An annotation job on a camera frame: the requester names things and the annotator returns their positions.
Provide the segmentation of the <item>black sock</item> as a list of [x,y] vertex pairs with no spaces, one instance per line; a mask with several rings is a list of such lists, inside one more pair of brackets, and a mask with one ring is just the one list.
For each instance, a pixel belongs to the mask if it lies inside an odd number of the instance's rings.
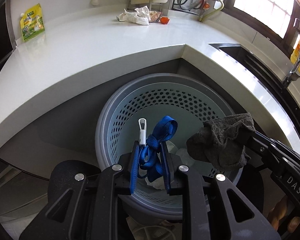
[[210,162],[219,171],[233,171],[250,160],[245,142],[255,132],[250,113],[209,120],[187,140],[187,152],[194,160]]

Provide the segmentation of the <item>orange peel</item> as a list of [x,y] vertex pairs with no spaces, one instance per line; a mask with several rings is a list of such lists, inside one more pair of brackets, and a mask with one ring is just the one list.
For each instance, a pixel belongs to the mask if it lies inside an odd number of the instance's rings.
[[170,21],[170,19],[169,19],[168,17],[162,16],[162,17],[160,18],[160,23],[161,23],[161,24],[166,25],[166,24],[169,23],[169,21]]

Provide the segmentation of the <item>white green milk carton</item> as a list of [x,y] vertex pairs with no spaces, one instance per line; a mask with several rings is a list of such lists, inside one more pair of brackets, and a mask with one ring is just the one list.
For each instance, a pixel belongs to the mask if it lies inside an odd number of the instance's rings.
[[119,22],[126,22],[126,16],[125,15],[119,15],[119,16],[116,17],[116,19]]

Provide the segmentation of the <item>grey perforated trash bin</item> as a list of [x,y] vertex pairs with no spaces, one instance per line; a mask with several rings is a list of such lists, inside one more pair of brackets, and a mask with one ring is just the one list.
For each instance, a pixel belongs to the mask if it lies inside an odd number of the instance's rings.
[[[136,188],[123,201],[132,214],[180,220],[181,196],[170,196],[164,187],[149,184],[150,179],[163,181],[160,144],[169,140],[179,149],[186,148],[204,122],[232,114],[221,96],[194,79],[170,73],[140,77],[119,88],[102,109],[95,134],[99,166],[117,164],[139,143]],[[217,172],[204,161],[195,161],[192,167],[206,177]]]

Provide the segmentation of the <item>black kitchen sink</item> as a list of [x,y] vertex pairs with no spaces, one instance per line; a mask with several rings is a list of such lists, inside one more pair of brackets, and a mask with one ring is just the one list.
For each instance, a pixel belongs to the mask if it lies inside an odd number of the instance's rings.
[[216,48],[243,65],[261,81],[290,117],[300,134],[300,107],[282,81],[254,53],[238,43],[212,43]]

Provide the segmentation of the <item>chrome faucet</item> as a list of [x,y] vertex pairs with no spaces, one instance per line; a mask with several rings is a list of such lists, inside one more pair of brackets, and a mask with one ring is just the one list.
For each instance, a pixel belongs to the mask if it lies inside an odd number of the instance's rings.
[[[295,18],[293,28],[296,30],[300,37],[300,19]],[[291,54],[291,59],[294,60],[293,68],[290,72],[285,76],[283,80],[283,87],[288,88],[288,86],[297,79],[300,79],[300,42],[294,49],[293,53]]]

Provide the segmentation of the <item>yellow green refill pouch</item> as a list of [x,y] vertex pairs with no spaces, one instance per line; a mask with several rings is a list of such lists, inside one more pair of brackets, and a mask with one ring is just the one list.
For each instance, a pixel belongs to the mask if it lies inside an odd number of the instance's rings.
[[39,3],[21,15],[20,28],[23,42],[27,42],[45,31],[42,7]]

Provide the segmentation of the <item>window frame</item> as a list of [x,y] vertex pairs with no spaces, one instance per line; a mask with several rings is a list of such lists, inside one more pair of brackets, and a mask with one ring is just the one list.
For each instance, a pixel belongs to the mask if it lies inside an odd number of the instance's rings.
[[290,56],[300,36],[293,28],[300,19],[296,0],[224,0],[223,11],[249,25]]

